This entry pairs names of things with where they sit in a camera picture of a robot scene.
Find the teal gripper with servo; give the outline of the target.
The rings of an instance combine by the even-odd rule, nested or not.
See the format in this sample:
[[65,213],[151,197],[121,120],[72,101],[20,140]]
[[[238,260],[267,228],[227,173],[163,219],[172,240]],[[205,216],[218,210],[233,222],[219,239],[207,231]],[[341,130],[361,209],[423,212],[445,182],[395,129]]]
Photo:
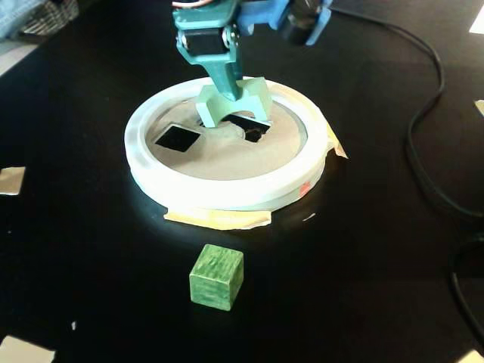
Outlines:
[[230,101],[241,98],[239,34],[234,25],[240,1],[174,1],[172,16],[177,49],[190,64],[201,66],[217,91]]

